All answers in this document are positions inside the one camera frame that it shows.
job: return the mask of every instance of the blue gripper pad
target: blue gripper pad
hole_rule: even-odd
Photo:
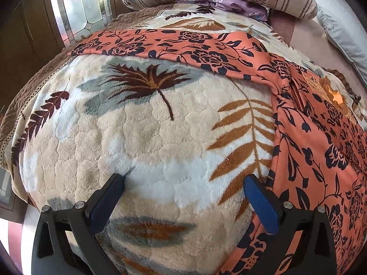
[[[116,177],[113,181],[111,181],[111,177],[102,189],[94,193],[96,196],[99,196],[99,199],[89,213],[89,230],[92,235],[103,231],[113,209],[124,192],[126,175],[113,174],[113,176],[115,175]]]
[[[265,230],[276,235],[279,231],[279,216],[266,197],[267,190],[263,184],[254,174],[248,175],[243,180],[243,190]]]

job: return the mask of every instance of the cream fleece blanket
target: cream fleece blanket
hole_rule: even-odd
[[[196,8],[180,4],[135,28],[244,30],[268,51],[321,69],[264,24]],[[160,92],[119,94],[115,77],[124,71],[180,81]],[[343,92],[338,79],[322,73]],[[58,69],[26,105],[4,165],[21,179],[23,185],[14,185],[21,197],[29,194],[38,208],[55,210],[85,201],[112,173],[129,171],[98,236],[116,266],[137,275],[213,274],[250,223],[242,179],[267,176],[272,123],[265,86],[181,63],[82,55]]]

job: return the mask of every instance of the gray pillow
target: gray pillow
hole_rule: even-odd
[[[367,87],[367,47],[361,47],[355,42],[344,26],[320,6],[318,6],[317,20],[324,28],[328,40],[350,61]]]

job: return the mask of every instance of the stained glass window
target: stained glass window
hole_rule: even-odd
[[[104,27],[112,19],[110,0],[51,0],[66,47]]]

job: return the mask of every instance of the bolt head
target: bolt head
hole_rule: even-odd
[[[284,202],[283,203],[283,206],[286,208],[286,209],[292,209],[293,208],[293,204],[291,202]]]
[[[42,207],[42,212],[47,212],[49,209],[50,209],[50,206],[49,205],[44,205]]]
[[[75,207],[77,209],[81,209],[82,207],[84,207],[84,204],[85,203],[83,201],[78,201],[78,202],[76,202]]]
[[[323,206],[318,206],[317,207],[317,210],[320,212],[320,213],[325,213],[325,208]]]

